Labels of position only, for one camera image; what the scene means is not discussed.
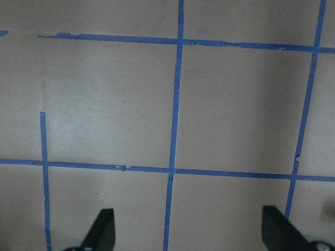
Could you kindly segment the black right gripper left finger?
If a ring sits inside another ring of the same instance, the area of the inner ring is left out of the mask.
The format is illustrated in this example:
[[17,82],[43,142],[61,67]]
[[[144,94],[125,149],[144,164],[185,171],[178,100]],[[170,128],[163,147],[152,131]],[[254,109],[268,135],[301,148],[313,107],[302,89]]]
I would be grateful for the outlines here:
[[113,209],[101,209],[85,239],[82,250],[109,250],[115,247],[116,231]]

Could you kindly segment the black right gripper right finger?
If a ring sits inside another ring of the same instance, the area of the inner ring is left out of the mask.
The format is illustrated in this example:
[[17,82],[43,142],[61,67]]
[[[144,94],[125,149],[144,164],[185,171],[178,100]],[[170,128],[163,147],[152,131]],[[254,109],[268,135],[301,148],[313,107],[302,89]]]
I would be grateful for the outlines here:
[[262,241],[269,251],[309,250],[307,240],[276,206],[262,208]]

